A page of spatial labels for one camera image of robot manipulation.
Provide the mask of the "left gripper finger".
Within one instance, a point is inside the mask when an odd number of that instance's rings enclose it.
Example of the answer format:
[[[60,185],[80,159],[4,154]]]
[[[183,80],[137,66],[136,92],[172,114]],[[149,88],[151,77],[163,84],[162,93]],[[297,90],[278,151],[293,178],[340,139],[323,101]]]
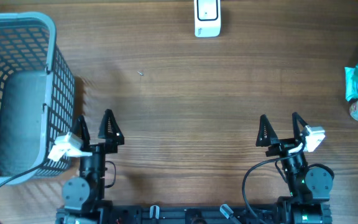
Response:
[[[99,126],[99,139],[111,141],[116,145],[124,144],[124,135],[119,128],[112,110],[106,109]]]
[[[75,135],[81,134],[84,146],[88,146],[90,144],[90,134],[83,115],[79,115],[79,117],[74,121],[70,131]]]

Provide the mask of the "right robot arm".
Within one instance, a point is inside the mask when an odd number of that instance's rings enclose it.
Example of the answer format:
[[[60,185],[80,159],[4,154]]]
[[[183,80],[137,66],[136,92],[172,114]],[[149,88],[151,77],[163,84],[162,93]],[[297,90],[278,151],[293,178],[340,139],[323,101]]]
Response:
[[[305,154],[312,153],[325,138],[321,126],[310,126],[301,116],[292,114],[293,137],[279,139],[266,115],[260,117],[256,146],[267,147],[267,157],[275,156],[280,162],[280,175],[288,185],[289,197],[281,196],[269,209],[257,208],[257,223],[310,223],[333,222],[330,191],[334,172],[323,164],[311,164]]]

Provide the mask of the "pale green wipes packet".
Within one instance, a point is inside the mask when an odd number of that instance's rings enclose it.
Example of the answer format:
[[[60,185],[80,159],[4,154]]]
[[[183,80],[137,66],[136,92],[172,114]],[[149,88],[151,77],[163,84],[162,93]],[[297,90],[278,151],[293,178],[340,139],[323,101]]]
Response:
[[[358,82],[353,79],[355,68],[345,67],[345,79],[346,79],[346,101],[358,99]]]

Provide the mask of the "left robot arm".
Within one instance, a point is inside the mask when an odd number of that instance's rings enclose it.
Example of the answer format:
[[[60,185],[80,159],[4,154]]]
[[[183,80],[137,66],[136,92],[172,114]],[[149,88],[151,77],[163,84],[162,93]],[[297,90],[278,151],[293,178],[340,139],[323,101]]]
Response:
[[[113,219],[113,203],[104,198],[106,185],[106,156],[118,152],[124,144],[121,132],[112,110],[106,109],[99,127],[98,137],[102,142],[90,143],[90,135],[84,116],[75,121],[74,133],[81,132],[81,148],[90,153],[80,158],[79,176],[68,180],[62,188],[64,204],[57,209],[55,223],[116,223]]]

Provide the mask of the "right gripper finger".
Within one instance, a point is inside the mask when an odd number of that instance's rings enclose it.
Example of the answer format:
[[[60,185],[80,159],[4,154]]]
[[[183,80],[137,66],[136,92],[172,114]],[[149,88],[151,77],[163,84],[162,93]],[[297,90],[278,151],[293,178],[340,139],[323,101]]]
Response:
[[[260,116],[259,131],[255,145],[257,147],[267,147],[278,144],[279,139],[276,135],[268,117],[263,114]]]
[[[301,131],[299,125],[303,128],[308,125],[308,123],[297,113],[292,113],[292,122],[293,122],[293,134],[296,140],[301,140]]]

